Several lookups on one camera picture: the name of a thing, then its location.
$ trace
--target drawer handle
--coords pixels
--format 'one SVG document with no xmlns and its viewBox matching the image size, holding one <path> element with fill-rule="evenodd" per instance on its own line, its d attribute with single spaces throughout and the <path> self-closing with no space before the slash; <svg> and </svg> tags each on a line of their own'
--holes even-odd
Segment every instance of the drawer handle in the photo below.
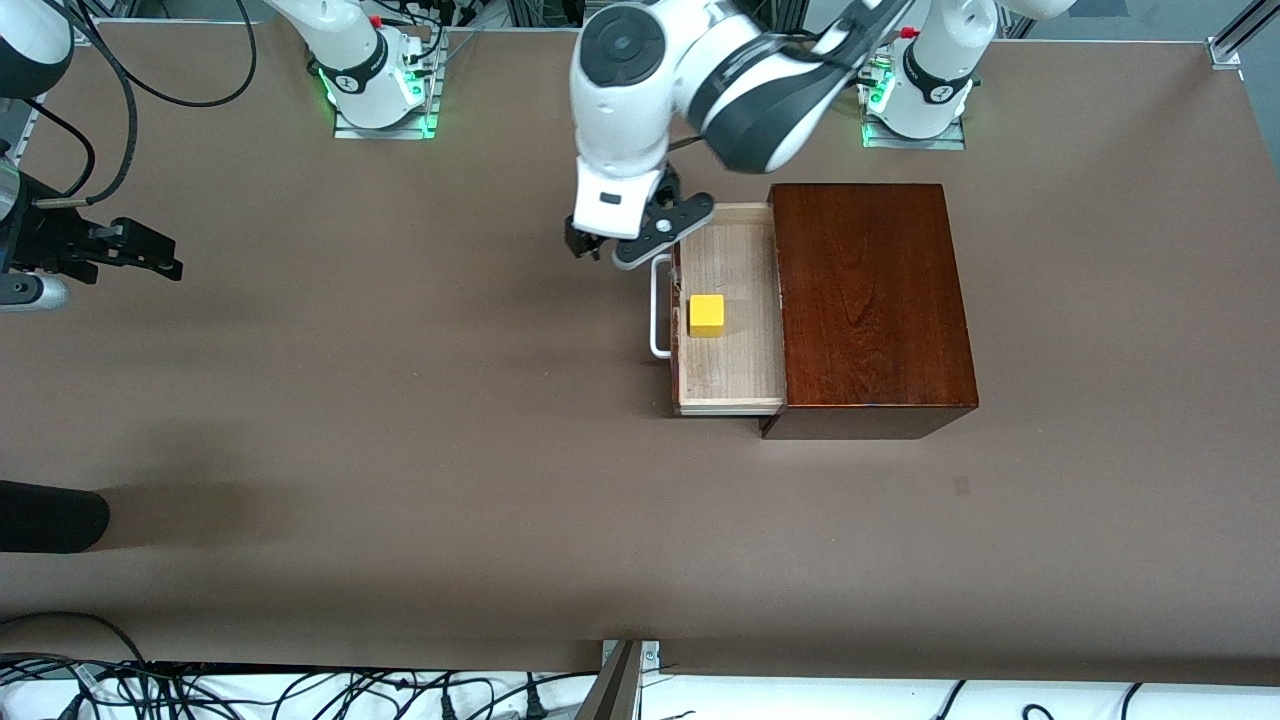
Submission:
<svg viewBox="0 0 1280 720">
<path fill-rule="evenodd" d="M 654 255 L 649 263 L 649 352 L 658 360 L 669 360 L 671 351 L 658 347 L 658 265 L 662 263 L 671 263 L 669 252 Z"/>
</svg>

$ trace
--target yellow block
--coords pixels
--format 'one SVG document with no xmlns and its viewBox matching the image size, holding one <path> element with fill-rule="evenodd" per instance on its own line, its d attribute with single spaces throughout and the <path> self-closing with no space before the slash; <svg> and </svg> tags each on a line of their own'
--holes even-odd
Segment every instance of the yellow block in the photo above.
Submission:
<svg viewBox="0 0 1280 720">
<path fill-rule="evenodd" d="M 689 337 L 719 337 L 724 334 L 724 296 L 689 296 Z"/>
</svg>

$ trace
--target brown table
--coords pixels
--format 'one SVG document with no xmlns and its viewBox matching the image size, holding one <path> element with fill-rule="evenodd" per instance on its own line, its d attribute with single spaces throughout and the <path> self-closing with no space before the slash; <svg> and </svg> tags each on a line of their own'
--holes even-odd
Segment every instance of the brown table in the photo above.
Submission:
<svg viewBox="0 0 1280 720">
<path fill-rule="evenodd" d="M 108 37 L 173 92 L 243 72 L 236 26 Z M 982 407 L 768 442 L 671 418 L 648 278 L 561 243 L 572 40 L 477 38 L 430 142 L 326 140 L 279 22 L 232 106 L 140 96 L 93 217 L 177 237 L 186 279 L 0 323 L 0 475 L 113 488 L 118 548 L 0 559 L 0 609 L 99 611 L 160 659 L 589 666 L 627 634 L 684 669 L 1280 682 L 1280 186 L 1234 73 L 1001 44 L 964 152 L 863 150 L 837 113 L 772 177 L 681 150 L 722 201 L 946 188 Z M 105 64 L 50 106 L 100 186 Z M 40 127 L 24 168 L 79 163 Z M 3 642 L 118 652 L 29 633 Z"/>
</svg>

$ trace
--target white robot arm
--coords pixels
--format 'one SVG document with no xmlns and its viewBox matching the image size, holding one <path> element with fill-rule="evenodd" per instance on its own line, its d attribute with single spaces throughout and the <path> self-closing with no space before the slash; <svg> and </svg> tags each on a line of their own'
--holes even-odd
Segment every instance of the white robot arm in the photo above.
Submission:
<svg viewBox="0 0 1280 720">
<path fill-rule="evenodd" d="M 353 126 L 387 127 L 426 100 L 422 41 L 374 27 L 357 0 L 265 1 L 306 41 L 330 100 Z"/>
<path fill-rule="evenodd" d="M 0 3 L 0 97 L 47 92 L 72 63 L 72 27 L 41 0 Z"/>
<path fill-rule="evenodd" d="M 762 33 L 724 0 L 646 0 L 596 13 L 579 36 L 570 76 L 579 149 L 570 250 L 599 258 L 616 238 L 614 264 L 632 269 L 705 224 L 713 200 L 682 199 L 667 164 L 672 113 L 727 169 L 773 172 L 808 141 L 913 1 L 851 0 L 810 50 Z M 1073 3 L 1006 5 L 1043 19 Z M 904 136 L 942 132 L 963 110 L 995 26 L 993 0 L 934 0 L 919 38 L 895 44 L 901 74 L 918 85 L 900 87 L 878 114 Z"/>
<path fill-rule="evenodd" d="M 1034 20 L 1060 15 L 1075 0 L 1004 0 Z M 996 37 L 995 0 L 934 0 L 919 37 L 891 47 L 895 79 L 868 110 L 902 137 L 937 137 L 964 113 L 974 69 Z"/>
</svg>

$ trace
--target wooden box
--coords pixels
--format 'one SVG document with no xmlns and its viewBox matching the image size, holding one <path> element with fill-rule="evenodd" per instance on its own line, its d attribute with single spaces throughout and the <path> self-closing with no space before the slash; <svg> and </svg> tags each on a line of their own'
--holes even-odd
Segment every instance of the wooden box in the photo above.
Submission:
<svg viewBox="0 0 1280 720">
<path fill-rule="evenodd" d="M 756 415 L 765 438 L 920 438 L 978 406 L 942 187 L 778 184 L 721 205 L 675 258 L 682 415 Z M 694 293 L 726 300 L 690 338 Z"/>
</svg>

